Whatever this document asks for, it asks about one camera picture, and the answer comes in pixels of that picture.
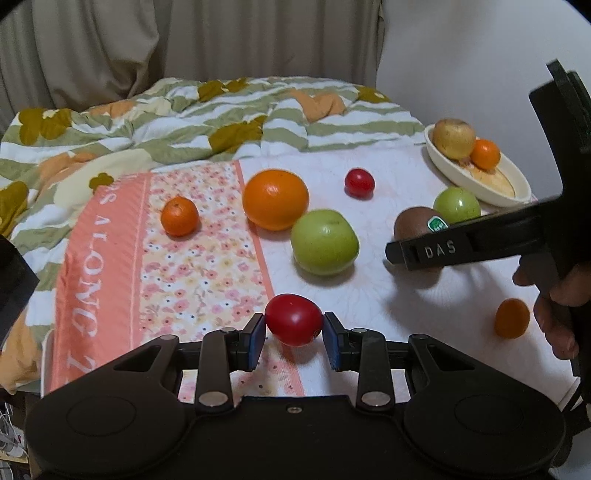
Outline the person's right hand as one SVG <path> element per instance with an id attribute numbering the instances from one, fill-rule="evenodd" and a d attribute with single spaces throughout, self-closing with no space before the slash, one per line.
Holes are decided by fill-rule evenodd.
<path id="1" fill-rule="evenodd" d="M 558 305 L 581 307 L 590 301 L 590 267 L 576 266 L 549 293 L 540 294 L 534 304 L 534 316 L 554 355 L 561 360 L 575 359 L 579 345 L 569 321 L 561 318 Z"/>

